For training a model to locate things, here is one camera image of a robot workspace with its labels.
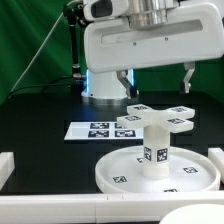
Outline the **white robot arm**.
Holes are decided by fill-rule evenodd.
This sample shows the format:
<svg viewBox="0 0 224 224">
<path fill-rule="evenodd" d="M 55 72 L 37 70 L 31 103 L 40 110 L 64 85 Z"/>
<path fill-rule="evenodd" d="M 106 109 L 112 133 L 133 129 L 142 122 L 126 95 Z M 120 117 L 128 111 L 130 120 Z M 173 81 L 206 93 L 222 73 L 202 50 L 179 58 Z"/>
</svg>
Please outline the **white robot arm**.
<svg viewBox="0 0 224 224">
<path fill-rule="evenodd" d="M 84 0 L 84 18 L 88 103 L 119 105 L 135 69 L 180 63 L 187 93 L 195 63 L 224 55 L 224 0 Z"/>
</svg>

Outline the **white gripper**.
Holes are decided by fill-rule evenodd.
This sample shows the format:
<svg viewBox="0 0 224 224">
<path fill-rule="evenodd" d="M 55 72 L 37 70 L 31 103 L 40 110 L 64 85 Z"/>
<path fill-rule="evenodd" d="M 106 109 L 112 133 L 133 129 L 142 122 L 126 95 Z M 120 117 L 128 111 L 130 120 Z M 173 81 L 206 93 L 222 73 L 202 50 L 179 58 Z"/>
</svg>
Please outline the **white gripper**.
<svg viewBox="0 0 224 224">
<path fill-rule="evenodd" d="M 86 63 L 117 71 L 128 99 L 129 69 L 185 63 L 180 92 L 190 92 L 197 61 L 224 55 L 224 0 L 84 0 Z"/>
</svg>

